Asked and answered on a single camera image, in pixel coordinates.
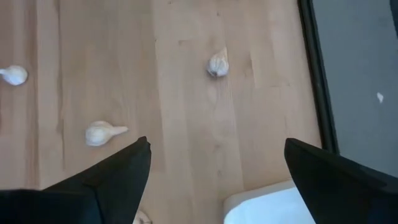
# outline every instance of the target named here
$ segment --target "white garlic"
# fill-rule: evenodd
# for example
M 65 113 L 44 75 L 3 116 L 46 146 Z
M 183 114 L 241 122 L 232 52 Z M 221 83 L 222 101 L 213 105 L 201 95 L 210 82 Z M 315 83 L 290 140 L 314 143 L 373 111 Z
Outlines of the white garlic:
M 6 69 L 0 69 L 0 74 L 11 85 L 20 85 L 27 79 L 27 71 L 18 65 L 11 65 Z
M 152 224 L 152 221 L 144 212 L 138 210 L 132 224 Z
M 86 144 L 89 146 L 102 146 L 113 136 L 125 133 L 127 127 L 114 127 L 105 121 L 95 121 L 86 130 Z
M 207 65 L 207 72 L 213 77 L 223 77 L 228 74 L 228 70 L 228 53 L 225 47 L 211 57 Z

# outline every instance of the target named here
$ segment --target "black frame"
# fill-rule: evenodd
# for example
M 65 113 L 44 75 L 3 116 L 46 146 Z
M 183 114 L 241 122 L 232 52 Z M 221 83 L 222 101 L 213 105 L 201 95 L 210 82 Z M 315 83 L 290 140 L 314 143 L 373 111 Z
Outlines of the black frame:
M 334 154 L 339 154 L 335 122 L 331 110 L 328 84 L 323 66 L 322 51 L 312 0 L 298 0 L 298 8 L 317 109 L 322 148 Z
M 398 178 L 297 139 L 285 160 L 316 223 L 398 223 Z

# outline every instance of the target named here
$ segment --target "floor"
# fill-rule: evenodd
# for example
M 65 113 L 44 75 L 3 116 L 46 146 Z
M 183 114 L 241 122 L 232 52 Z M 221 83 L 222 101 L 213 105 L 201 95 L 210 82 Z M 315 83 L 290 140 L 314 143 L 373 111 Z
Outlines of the floor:
M 146 135 L 142 209 L 221 223 L 222 201 L 289 178 L 286 137 L 320 145 L 296 0 L 5 0 L 0 187 L 42 189 Z M 206 61 L 228 48 L 229 75 Z M 130 131 L 85 145 L 96 120 Z

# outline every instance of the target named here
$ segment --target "hardwood floor plank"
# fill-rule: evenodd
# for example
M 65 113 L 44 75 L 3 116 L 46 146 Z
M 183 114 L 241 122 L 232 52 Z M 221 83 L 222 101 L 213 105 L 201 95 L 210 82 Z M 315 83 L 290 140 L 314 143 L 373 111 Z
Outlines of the hardwood floor plank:
M 194 219 L 193 179 L 189 160 L 186 111 L 183 91 L 183 62 L 176 50 L 181 36 L 176 23 L 183 15 L 180 6 L 169 1 L 153 1 L 155 50 L 159 83 L 162 131 L 165 151 L 165 175 L 167 184 L 155 188 L 167 195 L 169 214 L 162 223 L 191 223 Z M 144 198 L 143 209 L 152 210 Z
M 37 140 L 41 189 L 66 178 L 57 3 L 37 1 Z
M 282 101 L 288 137 L 321 147 L 317 114 L 304 47 L 299 10 L 296 1 L 271 0 L 274 26 L 275 61 L 277 70 L 286 78 L 282 86 Z
M 29 73 L 17 88 L 0 83 L 0 186 L 34 188 L 39 184 L 35 1 L 2 1 L 0 8 L 0 66 L 20 65 Z
M 272 28 L 277 26 L 270 18 L 273 8 L 267 0 L 243 0 L 244 21 L 252 60 L 254 85 L 256 88 L 281 86 L 283 74 L 276 69 Z
M 221 1 L 220 13 L 224 21 L 228 47 L 230 63 L 228 78 L 231 82 L 243 182 L 244 188 L 249 190 L 264 183 L 266 177 L 261 177 L 265 176 L 263 169 L 255 167 L 252 170 L 253 166 L 263 161 L 264 158 L 262 153 L 256 153 L 256 145 L 261 140 L 256 138 L 256 131 L 258 131 L 256 126 L 260 121 L 256 116 L 256 104 L 258 103 L 254 96 L 256 79 L 252 66 L 244 2 Z
M 143 63 L 150 58 L 142 58 L 146 56 L 143 53 L 148 54 L 148 49 L 142 48 L 147 46 L 142 39 L 144 37 L 146 41 L 149 36 L 142 34 L 142 23 L 147 22 L 142 20 L 140 13 L 135 13 L 141 9 L 136 6 L 136 3 L 127 0 L 61 2 L 64 138 L 68 175 L 92 166 L 133 143 L 140 135 L 140 121 L 149 121 L 147 118 L 155 121 L 156 116 L 158 123 L 160 121 L 159 109 L 152 110 L 155 108 L 148 108 L 150 104 L 143 104 L 156 103 L 153 93 L 146 89 L 153 89 L 154 95 L 158 94 L 157 84 L 148 79 L 155 78 L 155 71 L 148 70 L 154 66 L 154 60 L 151 66 Z M 105 146 L 88 147 L 84 141 L 84 130 L 96 120 L 125 125 L 130 130 Z M 160 123 L 156 125 L 147 124 L 146 127 L 161 129 Z M 141 125 L 141 133 L 146 132 Z M 156 152 L 160 156 L 153 167 L 162 166 L 162 150 Z

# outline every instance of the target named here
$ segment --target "wooden floor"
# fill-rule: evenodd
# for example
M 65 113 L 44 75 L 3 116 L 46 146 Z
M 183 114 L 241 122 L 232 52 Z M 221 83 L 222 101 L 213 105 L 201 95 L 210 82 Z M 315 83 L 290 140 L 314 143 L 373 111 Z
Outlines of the wooden floor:
M 3 0 L 0 188 L 42 189 L 146 135 L 142 209 L 221 223 L 222 201 L 289 178 L 284 140 L 320 145 L 297 0 Z M 230 73 L 206 61 L 228 48 Z M 85 145 L 96 120 L 130 131 Z

